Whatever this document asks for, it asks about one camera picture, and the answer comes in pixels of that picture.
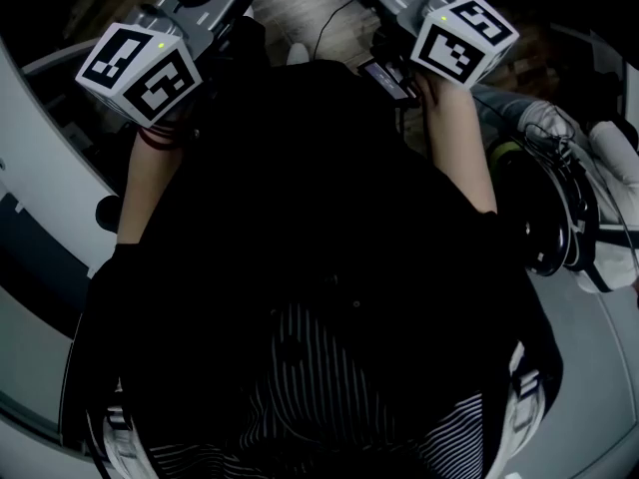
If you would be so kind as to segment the person's black garment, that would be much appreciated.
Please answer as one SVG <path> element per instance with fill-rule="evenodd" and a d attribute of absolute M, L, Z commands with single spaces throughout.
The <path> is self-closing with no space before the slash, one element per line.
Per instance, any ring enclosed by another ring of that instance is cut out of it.
<path fill-rule="evenodd" d="M 138 243 L 95 273 L 73 419 L 123 479 L 155 444 L 222 443 L 281 313 L 323 321 L 413 436 L 482 396 L 483 479 L 557 397 L 563 363 L 504 219 L 478 211 L 338 62 L 245 73 L 195 112 Z"/>

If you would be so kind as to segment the white office desk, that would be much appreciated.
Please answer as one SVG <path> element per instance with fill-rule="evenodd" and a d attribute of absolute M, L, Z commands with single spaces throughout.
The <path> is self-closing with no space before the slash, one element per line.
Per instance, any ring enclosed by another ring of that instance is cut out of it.
<path fill-rule="evenodd" d="M 64 137 L 0 39 L 0 287 L 72 337 L 90 278 L 112 255 L 96 221 L 108 185 Z"/>

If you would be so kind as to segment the person's left forearm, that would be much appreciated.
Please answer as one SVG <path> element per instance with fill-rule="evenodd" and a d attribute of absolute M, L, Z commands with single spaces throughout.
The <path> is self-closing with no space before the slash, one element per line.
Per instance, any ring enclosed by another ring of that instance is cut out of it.
<path fill-rule="evenodd" d="M 182 163 L 184 147 L 157 151 L 136 135 L 117 231 L 117 244 L 138 243 L 166 187 Z"/>

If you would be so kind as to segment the person's striped shirt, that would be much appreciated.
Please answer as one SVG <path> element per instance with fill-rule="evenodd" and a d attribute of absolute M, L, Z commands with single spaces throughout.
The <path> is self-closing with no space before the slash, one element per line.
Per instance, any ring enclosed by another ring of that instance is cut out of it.
<path fill-rule="evenodd" d="M 483 479 L 482 396 L 410 436 L 321 319 L 280 314 L 269 369 L 222 443 L 155 444 L 161 479 Z"/>

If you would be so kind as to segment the red wrist bands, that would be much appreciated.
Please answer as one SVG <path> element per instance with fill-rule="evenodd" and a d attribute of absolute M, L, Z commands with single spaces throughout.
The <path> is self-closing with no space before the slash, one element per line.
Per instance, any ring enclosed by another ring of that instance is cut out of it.
<path fill-rule="evenodd" d="M 157 151 L 173 151 L 182 148 L 189 140 L 189 133 L 175 123 L 160 123 L 149 128 L 139 127 L 142 141 Z"/>

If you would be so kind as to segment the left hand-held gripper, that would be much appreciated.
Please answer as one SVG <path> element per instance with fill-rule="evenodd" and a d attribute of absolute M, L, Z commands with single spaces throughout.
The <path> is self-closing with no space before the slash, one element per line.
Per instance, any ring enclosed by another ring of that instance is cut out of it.
<path fill-rule="evenodd" d="M 202 84 L 195 61 L 253 0 L 159 0 L 99 39 L 75 81 L 104 105 L 149 127 Z"/>

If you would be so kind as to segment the person's right forearm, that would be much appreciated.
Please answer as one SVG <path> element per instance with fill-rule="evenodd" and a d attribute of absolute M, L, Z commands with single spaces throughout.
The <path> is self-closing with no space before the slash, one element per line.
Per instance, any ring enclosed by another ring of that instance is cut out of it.
<path fill-rule="evenodd" d="M 416 74 L 415 80 L 425 98 L 434 165 L 478 211 L 495 213 L 496 197 L 472 94 L 430 72 Z"/>

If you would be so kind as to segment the black round device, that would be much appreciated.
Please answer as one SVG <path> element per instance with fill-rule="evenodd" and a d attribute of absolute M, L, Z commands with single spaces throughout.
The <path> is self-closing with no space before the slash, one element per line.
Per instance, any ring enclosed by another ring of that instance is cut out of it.
<path fill-rule="evenodd" d="M 568 147 L 500 139 L 487 150 L 499 215 L 528 270 L 551 276 L 594 264 L 599 207 Z"/>

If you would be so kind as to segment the black screen device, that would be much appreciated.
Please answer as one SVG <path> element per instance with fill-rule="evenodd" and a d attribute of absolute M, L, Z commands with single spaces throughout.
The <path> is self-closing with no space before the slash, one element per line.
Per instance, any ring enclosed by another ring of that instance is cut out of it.
<path fill-rule="evenodd" d="M 391 62 L 371 58 L 356 69 L 374 91 L 395 108 L 409 109 L 418 106 L 419 99 L 410 82 Z"/>

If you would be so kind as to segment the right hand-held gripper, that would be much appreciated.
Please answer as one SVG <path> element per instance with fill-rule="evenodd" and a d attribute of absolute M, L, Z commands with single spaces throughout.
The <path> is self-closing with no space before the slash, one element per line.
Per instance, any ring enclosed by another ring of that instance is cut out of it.
<path fill-rule="evenodd" d="M 408 7 L 406 0 L 356 1 L 381 14 L 404 9 L 398 25 L 414 38 L 410 60 L 466 89 L 489 74 L 519 39 L 485 0 L 416 0 Z"/>

